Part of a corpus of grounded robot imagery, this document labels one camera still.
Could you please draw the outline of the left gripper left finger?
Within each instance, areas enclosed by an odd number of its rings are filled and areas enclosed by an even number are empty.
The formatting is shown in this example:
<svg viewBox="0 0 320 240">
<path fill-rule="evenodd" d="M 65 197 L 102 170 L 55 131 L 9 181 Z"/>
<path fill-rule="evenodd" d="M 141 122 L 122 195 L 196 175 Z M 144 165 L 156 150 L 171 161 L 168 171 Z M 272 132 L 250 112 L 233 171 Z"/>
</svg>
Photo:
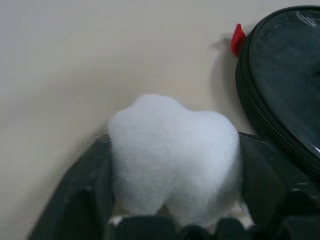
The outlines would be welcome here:
<svg viewBox="0 0 320 240">
<path fill-rule="evenodd" d="M 112 209 L 111 143 L 98 138 L 66 171 L 28 240 L 103 240 Z"/>
</svg>

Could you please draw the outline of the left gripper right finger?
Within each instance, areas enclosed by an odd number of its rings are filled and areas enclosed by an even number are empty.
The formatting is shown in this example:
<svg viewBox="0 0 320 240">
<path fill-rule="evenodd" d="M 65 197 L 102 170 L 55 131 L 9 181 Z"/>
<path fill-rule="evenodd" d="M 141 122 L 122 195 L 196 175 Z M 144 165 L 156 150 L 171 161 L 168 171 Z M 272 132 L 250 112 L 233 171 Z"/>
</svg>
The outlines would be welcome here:
<svg viewBox="0 0 320 240">
<path fill-rule="evenodd" d="M 242 196 L 254 223 L 320 215 L 320 191 L 272 143 L 240 133 Z"/>
</svg>

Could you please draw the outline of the black paddle case clear window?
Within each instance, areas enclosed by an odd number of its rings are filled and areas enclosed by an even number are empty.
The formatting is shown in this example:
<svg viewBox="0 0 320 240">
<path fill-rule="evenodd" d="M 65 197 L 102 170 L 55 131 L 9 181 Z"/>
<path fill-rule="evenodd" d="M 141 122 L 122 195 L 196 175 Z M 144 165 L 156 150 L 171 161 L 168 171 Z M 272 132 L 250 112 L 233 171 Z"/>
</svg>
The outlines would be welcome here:
<svg viewBox="0 0 320 240">
<path fill-rule="evenodd" d="M 277 10 L 268 16 L 284 10 L 298 8 L 312 8 L 320 5 L 298 5 Z M 312 181 L 320 184 L 320 153 L 314 153 L 307 147 L 302 146 L 296 140 L 291 139 L 280 124 L 273 117 L 265 104 L 260 91 L 258 90 L 250 64 L 250 45 L 258 25 L 265 21 L 268 16 L 263 18 L 247 35 L 236 65 L 235 84 L 238 97 L 244 112 L 254 130 L 263 138 L 273 142 L 290 159 L 290 161 L 306 174 Z"/>
</svg>

